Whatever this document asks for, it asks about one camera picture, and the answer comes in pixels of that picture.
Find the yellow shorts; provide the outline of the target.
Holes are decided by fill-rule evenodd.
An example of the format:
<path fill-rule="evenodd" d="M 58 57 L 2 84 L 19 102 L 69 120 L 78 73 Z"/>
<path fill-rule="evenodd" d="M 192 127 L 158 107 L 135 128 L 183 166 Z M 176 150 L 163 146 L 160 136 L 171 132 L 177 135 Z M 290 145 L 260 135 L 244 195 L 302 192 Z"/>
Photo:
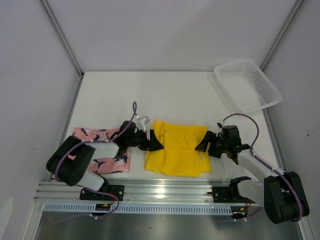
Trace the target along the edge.
<path fill-rule="evenodd" d="M 211 172 L 209 154 L 196 150 L 205 138 L 207 126 L 156 120 L 152 127 L 163 149 L 146 153 L 145 170 L 173 177 L 200 177 Z"/>

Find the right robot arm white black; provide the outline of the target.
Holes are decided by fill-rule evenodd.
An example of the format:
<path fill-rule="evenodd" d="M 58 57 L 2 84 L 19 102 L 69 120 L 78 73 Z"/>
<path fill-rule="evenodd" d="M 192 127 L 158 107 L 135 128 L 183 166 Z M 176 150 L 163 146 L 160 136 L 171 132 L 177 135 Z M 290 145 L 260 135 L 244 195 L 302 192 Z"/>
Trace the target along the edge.
<path fill-rule="evenodd" d="M 248 170 L 248 176 L 230 180 L 228 187 L 213 187 L 210 194 L 216 203 L 244 203 L 260 205 L 274 224 L 300 221 L 310 214 L 309 204 L 300 176 L 267 163 L 249 144 L 242 143 L 235 125 L 223 126 L 220 133 L 208 131 L 195 148 L 214 158 L 226 155 L 236 165 Z"/>

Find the pink whale print shorts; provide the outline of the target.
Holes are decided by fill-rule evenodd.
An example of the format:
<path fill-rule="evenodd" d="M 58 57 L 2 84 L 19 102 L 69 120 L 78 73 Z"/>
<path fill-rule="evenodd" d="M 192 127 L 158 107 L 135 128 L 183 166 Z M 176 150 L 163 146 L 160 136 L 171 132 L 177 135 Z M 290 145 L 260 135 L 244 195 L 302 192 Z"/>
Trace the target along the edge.
<path fill-rule="evenodd" d="M 94 173 L 112 174 L 125 173 L 130 171 L 131 167 L 131 149 L 128 148 L 124 153 L 118 153 L 120 150 L 114 142 L 99 143 L 98 141 L 108 140 L 112 135 L 118 132 L 118 128 L 113 129 L 90 129 L 75 127 L 72 135 L 83 142 L 89 141 L 89 145 L 95 148 L 92 159 L 87 167 Z"/>

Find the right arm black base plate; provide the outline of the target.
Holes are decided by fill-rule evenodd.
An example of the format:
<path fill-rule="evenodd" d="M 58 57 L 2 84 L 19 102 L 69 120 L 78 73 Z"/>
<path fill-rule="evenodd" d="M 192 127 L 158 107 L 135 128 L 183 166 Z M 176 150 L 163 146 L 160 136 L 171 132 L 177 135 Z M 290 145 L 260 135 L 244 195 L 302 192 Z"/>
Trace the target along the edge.
<path fill-rule="evenodd" d="M 244 204 L 252 202 L 257 204 L 261 202 L 252 190 L 238 189 L 237 186 L 214 186 L 206 193 L 213 198 L 214 203 L 236 203 Z"/>

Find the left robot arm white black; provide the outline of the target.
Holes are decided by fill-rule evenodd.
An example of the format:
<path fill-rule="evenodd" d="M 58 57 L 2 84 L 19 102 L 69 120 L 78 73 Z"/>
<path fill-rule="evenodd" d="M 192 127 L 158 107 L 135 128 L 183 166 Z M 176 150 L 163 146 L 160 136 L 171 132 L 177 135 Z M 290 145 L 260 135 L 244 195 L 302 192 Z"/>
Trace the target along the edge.
<path fill-rule="evenodd" d="M 154 130 L 138 129 L 132 121 L 113 129 L 76 127 L 49 158 L 46 169 L 58 182 L 91 188 L 91 194 L 103 200 L 109 188 L 102 175 L 129 172 L 134 147 L 148 152 L 164 149 Z"/>

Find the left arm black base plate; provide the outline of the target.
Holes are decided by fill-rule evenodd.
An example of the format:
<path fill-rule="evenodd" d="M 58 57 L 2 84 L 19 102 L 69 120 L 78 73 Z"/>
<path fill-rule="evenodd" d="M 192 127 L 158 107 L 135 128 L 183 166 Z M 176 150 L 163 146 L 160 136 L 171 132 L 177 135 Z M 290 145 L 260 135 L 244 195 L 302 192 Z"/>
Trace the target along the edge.
<path fill-rule="evenodd" d="M 98 191 L 83 188 L 80 192 L 79 199 L 83 201 L 122 201 L 124 198 L 125 186 L 109 184 L 102 186 Z"/>

